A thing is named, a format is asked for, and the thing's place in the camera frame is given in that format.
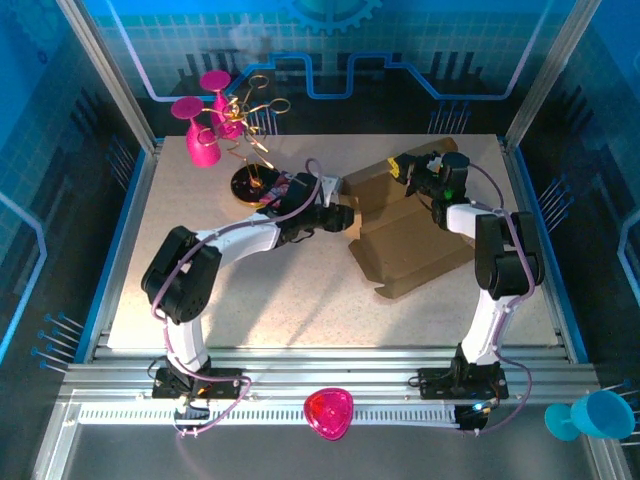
white cable tray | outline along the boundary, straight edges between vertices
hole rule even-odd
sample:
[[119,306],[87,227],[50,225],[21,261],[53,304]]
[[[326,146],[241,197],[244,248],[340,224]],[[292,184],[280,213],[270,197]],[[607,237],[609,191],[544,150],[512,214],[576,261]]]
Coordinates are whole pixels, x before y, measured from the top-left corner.
[[[93,403],[83,405],[78,422],[84,425],[171,425],[174,406]],[[206,420],[184,419],[178,425],[199,425],[217,417],[224,408],[213,407]],[[233,410],[221,425],[306,425],[300,406],[243,405]],[[454,406],[355,405],[353,425],[398,425],[456,428]]]

cardboard box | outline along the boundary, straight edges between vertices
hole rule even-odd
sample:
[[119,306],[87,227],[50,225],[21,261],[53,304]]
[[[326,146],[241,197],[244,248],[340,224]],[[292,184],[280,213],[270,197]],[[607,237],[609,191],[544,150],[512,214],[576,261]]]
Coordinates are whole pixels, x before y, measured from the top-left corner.
[[[457,149],[448,137],[405,153]],[[354,228],[359,227],[359,238],[349,250],[367,279],[382,284],[376,292],[398,298],[473,260],[474,252],[460,235],[440,229],[415,195],[405,198],[406,187],[395,181],[389,169],[383,160],[345,177],[342,201],[358,213],[350,231],[353,238]]]

pink plastic container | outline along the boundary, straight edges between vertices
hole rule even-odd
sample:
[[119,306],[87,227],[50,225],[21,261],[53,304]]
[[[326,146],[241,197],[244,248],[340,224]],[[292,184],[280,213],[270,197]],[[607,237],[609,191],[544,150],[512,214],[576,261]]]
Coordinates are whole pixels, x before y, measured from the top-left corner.
[[325,388],[304,402],[304,416],[318,435],[340,440],[353,420],[353,397],[341,388]]

pink wine glass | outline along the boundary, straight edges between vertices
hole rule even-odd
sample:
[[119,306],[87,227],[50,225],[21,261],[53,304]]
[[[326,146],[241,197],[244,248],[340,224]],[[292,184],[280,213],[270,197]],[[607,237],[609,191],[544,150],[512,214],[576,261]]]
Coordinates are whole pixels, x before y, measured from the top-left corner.
[[196,167],[212,167],[220,160],[222,152],[213,129],[196,121],[204,102],[197,97],[184,97],[171,106],[171,114],[180,120],[189,120],[187,150]]
[[240,122],[229,122],[223,112],[229,111],[229,100],[224,96],[222,90],[231,83],[231,75],[223,70],[211,70],[205,73],[200,79],[200,86],[205,90],[216,94],[211,112],[211,123],[218,129],[220,138],[233,140],[242,134],[243,125]]

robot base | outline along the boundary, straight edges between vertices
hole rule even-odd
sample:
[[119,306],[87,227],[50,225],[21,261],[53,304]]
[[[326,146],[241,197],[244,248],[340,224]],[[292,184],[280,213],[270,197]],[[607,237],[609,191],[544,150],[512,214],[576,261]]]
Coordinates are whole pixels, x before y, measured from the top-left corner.
[[418,370],[420,398],[423,400],[504,400],[509,390],[501,368],[484,376],[473,374],[456,382],[452,370],[447,368],[421,368]]
[[[209,377],[237,377],[242,375],[239,368],[203,368],[198,373]],[[193,399],[225,399],[235,400],[240,396],[242,388],[239,381],[207,383],[200,380],[185,385],[182,378],[171,368],[159,368],[153,384],[152,398],[180,398],[189,395]]]

